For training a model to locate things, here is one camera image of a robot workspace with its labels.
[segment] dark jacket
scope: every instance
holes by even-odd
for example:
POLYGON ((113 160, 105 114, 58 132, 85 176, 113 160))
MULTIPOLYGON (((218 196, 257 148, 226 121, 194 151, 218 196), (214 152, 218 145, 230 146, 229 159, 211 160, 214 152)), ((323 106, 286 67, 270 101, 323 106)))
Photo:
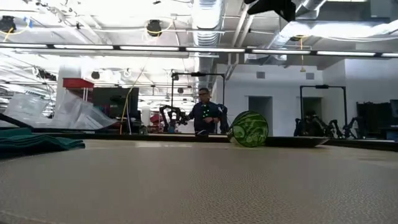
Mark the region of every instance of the dark jacket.
POLYGON ((204 104, 199 102, 193 106, 191 113, 189 113, 190 119, 195 119, 193 126, 195 131, 206 130, 209 133, 213 133, 216 129, 214 122, 206 123, 205 118, 220 118, 221 112, 218 110, 218 105, 213 102, 204 104))

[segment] plastic sheet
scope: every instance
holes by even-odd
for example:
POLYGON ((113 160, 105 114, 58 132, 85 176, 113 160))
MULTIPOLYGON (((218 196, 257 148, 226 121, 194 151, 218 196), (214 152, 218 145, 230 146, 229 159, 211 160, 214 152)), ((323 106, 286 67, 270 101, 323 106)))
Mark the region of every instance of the plastic sheet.
MULTIPOLYGON (((4 114, 34 128, 96 130, 116 122, 96 109, 92 103, 83 101, 83 99, 69 91, 65 92, 62 103, 55 109, 53 119, 46 118, 42 114, 48 103, 49 101, 37 96, 16 94, 10 100, 4 114)), ((14 125, 1 122, 0 126, 12 127, 14 125)))
POLYGON ((95 130, 115 122, 96 109, 92 103, 83 101, 80 97, 66 91, 62 103, 55 111, 51 128, 95 130))
MULTIPOLYGON (((16 93, 10 99, 4 114, 35 128, 43 128, 47 127, 51 122, 51 119, 42 114, 48 104, 48 100, 40 97, 16 93)), ((2 122, 0 126, 14 127, 14 125, 7 122, 2 122)))

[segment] table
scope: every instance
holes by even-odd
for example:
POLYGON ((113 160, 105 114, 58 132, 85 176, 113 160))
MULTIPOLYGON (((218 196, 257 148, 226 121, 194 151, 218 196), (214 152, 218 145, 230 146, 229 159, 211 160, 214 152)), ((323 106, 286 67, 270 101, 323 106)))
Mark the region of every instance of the table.
POLYGON ((398 154, 86 141, 0 163, 0 223, 398 223, 398 154))

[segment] monitor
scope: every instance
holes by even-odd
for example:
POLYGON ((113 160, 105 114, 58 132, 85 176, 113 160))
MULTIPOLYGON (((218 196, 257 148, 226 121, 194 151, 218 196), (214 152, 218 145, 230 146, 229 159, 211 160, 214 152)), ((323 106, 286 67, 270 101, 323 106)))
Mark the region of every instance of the monitor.
POLYGON ((390 100, 392 117, 398 118, 398 100, 390 100))
MULTIPOLYGON (((93 104, 110 118, 121 117, 129 90, 129 88, 121 87, 94 88, 93 104)), ((128 110, 131 116, 135 116, 137 114, 138 94, 138 88, 133 88, 129 94, 128 110)))

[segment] doorway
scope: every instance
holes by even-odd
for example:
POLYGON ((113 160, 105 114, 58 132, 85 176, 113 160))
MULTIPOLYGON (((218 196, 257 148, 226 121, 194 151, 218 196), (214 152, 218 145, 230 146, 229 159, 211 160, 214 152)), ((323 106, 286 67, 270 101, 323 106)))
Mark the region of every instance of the doorway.
POLYGON ((261 114, 268 123, 268 136, 273 136, 272 127, 272 97, 249 96, 249 111, 261 114))
MULTIPOLYGON (((314 111, 322 119, 322 97, 303 97, 304 114, 314 111)), ((301 118, 300 97, 297 98, 297 118, 301 118)))

